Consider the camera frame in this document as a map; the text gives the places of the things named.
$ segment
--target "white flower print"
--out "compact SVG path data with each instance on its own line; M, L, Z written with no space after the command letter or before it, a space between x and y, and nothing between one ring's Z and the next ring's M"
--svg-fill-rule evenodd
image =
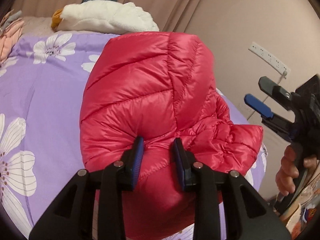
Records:
M254 162L254 164L252 164L252 169L255 169L257 167L257 161Z
M174 234L173 236L169 236L163 240L192 240L193 239L193 231L195 225L188 226L182 231Z
M262 144L262 148L263 148L263 152L261 154L261 157L262 157L264 172L266 172L266 170L267 170L268 151L267 151L267 148L266 148L266 146L264 144Z
M247 174L244 176L245 179L253 186L254 181L253 181L253 176L251 170L248 170Z
M216 88L216 91L218 92L219 95L223 96L222 92Z
M7 67L15 65L17 61L18 61L17 57L7 58L7 60L2 65L0 65L0 77L7 72Z
M31 52L31 51L27 51L27 52L26 52L26 56L27 56L27 58L30 58L30 57L31 57L31 55L32 55L32 53L33 53L33 52Z
M89 56L89 59L92 61L92 62L88 62L88 63L83 63L81 65L81 67L88 71L89 73L92 71L95 63L97 62L98 58L100 57L100 55L90 55Z
M72 37L71 33L66 33L58 37L57 34L50 36L46 42L39 41L33 46L34 61L33 64L47 62L49 56L53 56L62 61L66 61L64 56L75 54L76 43L71 42L65 45Z
M4 135L5 116L0 114L0 202L10 219L22 234L28 238L31 225L21 202L11 190L23 196L31 196L36 190L36 177L32 168L35 157L32 152L20 151L8 161L4 157L19 146L26 133L26 121L23 118L13 120Z

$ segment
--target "metal rivet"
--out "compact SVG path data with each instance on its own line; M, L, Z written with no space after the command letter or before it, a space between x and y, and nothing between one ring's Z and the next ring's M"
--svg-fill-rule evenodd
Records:
M116 167L118 167L118 168L120 168L120 167L123 166L123 162L122 162L122 161L115 161L115 162L113 163L113 165L116 166Z
M237 178L240 176L240 173L238 171L233 170L233 171L230 171L230 175L234 178Z
M203 167L203 164L201 162L195 162L193 163L193 166L196 168L196 169L201 169Z
M82 170L79 170L78 171L78 176L84 176L84 175L86 175L87 174L87 170L85 170L85 169L82 169Z

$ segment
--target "power strip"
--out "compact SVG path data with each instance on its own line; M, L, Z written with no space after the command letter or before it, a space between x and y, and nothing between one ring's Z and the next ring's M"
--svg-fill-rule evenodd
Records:
M288 68L284 63L282 63L278 58L268 52L266 49L253 42L249 47L249 50L254 54L262 58L265 62L271 65L276 71L278 71L281 75L284 74L284 71L287 71L287 74L284 75L284 78L287 78L290 73L290 68Z

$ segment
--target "finger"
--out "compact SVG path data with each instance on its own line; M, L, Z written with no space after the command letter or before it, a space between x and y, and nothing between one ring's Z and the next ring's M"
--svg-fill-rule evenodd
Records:
M285 174L285 172L282 169L279 170L279 173L280 173L279 176L280 176L281 182L285 187L285 189L289 191L289 193L294 193L296 186L293 183L292 177Z
M279 189L279 191L281 192L282 195L284 195L284 196L289 195L289 191L287 191L287 189L284 187L284 185L281 182L279 172L276 174L276 184L277 184L278 189Z
M317 157L315 155L312 155L310 157L307 157L304 159L304 167L311 170L316 170L318 166Z
M291 162L294 162L297 154L294 152L294 150L292 149L292 147L289 145L285 151L284 151L284 156Z
M286 157L281 159L281 169L292 178L297 178L299 176L297 167L294 166L293 162L288 160Z

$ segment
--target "floral bedding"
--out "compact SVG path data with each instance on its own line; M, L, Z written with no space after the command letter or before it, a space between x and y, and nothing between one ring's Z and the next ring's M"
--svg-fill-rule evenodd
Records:
M0 203L26 238L55 196L84 167L79 143L82 95L105 44L116 36L24 36L0 67ZM231 120L247 123L224 99ZM262 147L246 175L256 189L266 156ZM192 239L192 232L190 226L168 239Z

